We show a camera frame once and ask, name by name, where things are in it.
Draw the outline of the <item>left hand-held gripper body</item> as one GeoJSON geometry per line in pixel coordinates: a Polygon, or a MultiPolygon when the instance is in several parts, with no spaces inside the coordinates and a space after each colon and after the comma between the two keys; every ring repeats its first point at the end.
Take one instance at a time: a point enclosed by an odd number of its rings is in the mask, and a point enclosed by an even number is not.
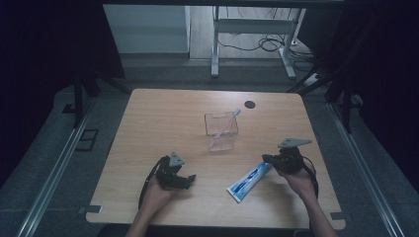
{"type": "Polygon", "coordinates": [[[172,188],[172,185],[177,183],[185,184],[181,182],[181,177],[177,175],[184,164],[185,161],[176,152],[162,157],[155,174],[159,185],[165,189],[172,188]]]}

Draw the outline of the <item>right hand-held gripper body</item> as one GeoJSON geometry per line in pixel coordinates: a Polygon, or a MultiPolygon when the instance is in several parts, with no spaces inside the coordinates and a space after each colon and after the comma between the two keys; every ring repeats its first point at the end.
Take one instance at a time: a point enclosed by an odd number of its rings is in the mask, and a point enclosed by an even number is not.
{"type": "Polygon", "coordinates": [[[280,171],[286,174],[294,174],[304,167],[303,156],[299,152],[301,145],[311,143],[310,139],[286,138],[278,144],[282,167],[280,171]]]}

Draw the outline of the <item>blue and white toothpaste tube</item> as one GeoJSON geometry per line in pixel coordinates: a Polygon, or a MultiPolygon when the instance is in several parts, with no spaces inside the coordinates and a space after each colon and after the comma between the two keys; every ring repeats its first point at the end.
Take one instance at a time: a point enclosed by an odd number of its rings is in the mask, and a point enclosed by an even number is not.
{"type": "Polygon", "coordinates": [[[270,171],[271,165],[266,162],[259,163],[246,175],[229,186],[227,192],[238,202],[241,203],[253,187],[270,171]]]}

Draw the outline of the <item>pink toothbrush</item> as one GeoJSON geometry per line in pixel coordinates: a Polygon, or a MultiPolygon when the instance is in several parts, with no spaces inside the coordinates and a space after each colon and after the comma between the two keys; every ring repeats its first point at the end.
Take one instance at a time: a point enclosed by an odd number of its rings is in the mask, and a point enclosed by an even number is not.
{"type": "Polygon", "coordinates": [[[221,130],[216,134],[216,136],[213,139],[218,139],[219,137],[222,136],[222,134],[225,132],[225,130],[230,126],[230,124],[232,123],[232,121],[241,113],[240,109],[236,109],[233,112],[232,117],[226,122],[226,124],[221,128],[221,130]]]}

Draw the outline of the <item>clear plastic container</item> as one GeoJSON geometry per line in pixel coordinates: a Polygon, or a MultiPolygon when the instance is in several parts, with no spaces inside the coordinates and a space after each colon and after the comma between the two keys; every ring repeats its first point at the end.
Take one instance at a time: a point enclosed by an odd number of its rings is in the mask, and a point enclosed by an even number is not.
{"type": "Polygon", "coordinates": [[[205,114],[205,128],[210,152],[232,150],[238,135],[235,112],[205,114]]]}

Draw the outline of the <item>person's right hand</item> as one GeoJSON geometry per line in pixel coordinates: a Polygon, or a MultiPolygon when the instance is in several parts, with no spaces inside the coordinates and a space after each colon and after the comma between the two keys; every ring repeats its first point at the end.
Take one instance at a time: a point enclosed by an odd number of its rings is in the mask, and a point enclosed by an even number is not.
{"type": "Polygon", "coordinates": [[[279,169],[277,173],[286,179],[291,189],[303,200],[316,200],[314,184],[307,171],[301,169],[295,174],[286,174],[279,169]]]}

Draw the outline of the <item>person's left hand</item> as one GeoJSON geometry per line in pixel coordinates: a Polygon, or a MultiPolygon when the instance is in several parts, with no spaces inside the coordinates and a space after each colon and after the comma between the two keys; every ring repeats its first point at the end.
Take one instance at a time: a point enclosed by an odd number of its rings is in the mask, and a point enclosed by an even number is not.
{"type": "Polygon", "coordinates": [[[148,182],[141,208],[152,208],[157,211],[167,204],[175,195],[175,190],[163,189],[155,178],[148,182]]]}

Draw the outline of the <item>black metal stand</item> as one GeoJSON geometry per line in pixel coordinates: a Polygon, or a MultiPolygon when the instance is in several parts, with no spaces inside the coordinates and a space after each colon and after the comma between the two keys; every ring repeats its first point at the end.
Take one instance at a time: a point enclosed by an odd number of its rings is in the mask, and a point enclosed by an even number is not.
{"type": "Polygon", "coordinates": [[[131,89],[118,82],[118,77],[107,75],[98,69],[77,69],[74,74],[74,108],[71,112],[74,114],[74,128],[77,128],[85,116],[83,104],[83,92],[86,92],[90,98],[99,96],[100,88],[97,80],[100,79],[124,94],[130,94],[131,89]]]}
{"type": "Polygon", "coordinates": [[[352,92],[353,92],[353,83],[351,81],[350,76],[347,74],[347,69],[338,69],[335,72],[332,72],[326,76],[321,76],[311,85],[299,89],[309,77],[311,77],[316,70],[318,69],[317,66],[313,66],[308,73],[303,76],[294,86],[288,89],[288,93],[297,93],[299,95],[308,94],[321,86],[326,84],[330,84],[329,89],[325,93],[325,100],[328,103],[335,103],[340,96],[342,98],[342,114],[341,114],[341,123],[347,132],[351,132],[350,128],[350,115],[351,115],[351,107],[352,107],[352,92]]]}

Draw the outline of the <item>white power strip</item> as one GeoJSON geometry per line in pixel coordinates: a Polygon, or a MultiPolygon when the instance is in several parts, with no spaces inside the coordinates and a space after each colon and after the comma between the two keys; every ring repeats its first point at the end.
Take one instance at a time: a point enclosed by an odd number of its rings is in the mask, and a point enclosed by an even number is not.
{"type": "Polygon", "coordinates": [[[313,73],[304,83],[305,87],[308,87],[320,79],[320,76],[317,73],[313,73]]]}

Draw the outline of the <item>grey metal floor rail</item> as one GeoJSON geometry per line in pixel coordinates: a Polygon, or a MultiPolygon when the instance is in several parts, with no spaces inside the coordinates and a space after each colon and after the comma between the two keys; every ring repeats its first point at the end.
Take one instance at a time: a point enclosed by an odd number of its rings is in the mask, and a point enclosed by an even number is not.
{"type": "Polygon", "coordinates": [[[391,208],[387,198],[384,196],[383,192],[379,188],[377,181],[373,176],[373,173],[370,170],[365,160],[365,157],[363,156],[354,137],[344,127],[337,109],[331,104],[328,104],[327,107],[332,113],[333,120],[336,123],[339,132],[341,133],[345,145],[348,147],[351,157],[355,162],[357,170],[370,194],[370,197],[377,209],[377,212],[389,236],[404,237],[403,232],[399,228],[398,221],[394,217],[393,209],[391,208]]]}
{"type": "Polygon", "coordinates": [[[84,117],[79,124],[71,130],[70,136],[67,139],[63,149],[61,150],[57,161],[52,167],[47,179],[42,188],[37,194],[31,208],[29,209],[24,221],[18,229],[15,237],[33,237],[42,220],[44,213],[49,205],[49,202],[55,193],[55,190],[60,182],[64,171],[74,153],[77,143],[88,123],[92,110],[96,105],[96,99],[89,99],[86,103],[84,117]]]}

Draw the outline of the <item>white metal desk frame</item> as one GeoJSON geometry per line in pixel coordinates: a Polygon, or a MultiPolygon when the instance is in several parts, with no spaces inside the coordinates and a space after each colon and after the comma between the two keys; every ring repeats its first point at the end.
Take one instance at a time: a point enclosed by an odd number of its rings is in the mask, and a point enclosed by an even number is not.
{"type": "Polygon", "coordinates": [[[291,20],[286,19],[223,19],[219,16],[219,7],[215,6],[213,13],[213,44],[211,50],[210,75],[218,76],[218,36],[220,34],[250,34],[250,35],[278,35],[285,38],[285,43],[278,49],[279,56],[286,69],[288,77],[296,78],[293,66],[289,59],[289,52],[301,16],[301,9],[296,9],[291,20]]]}

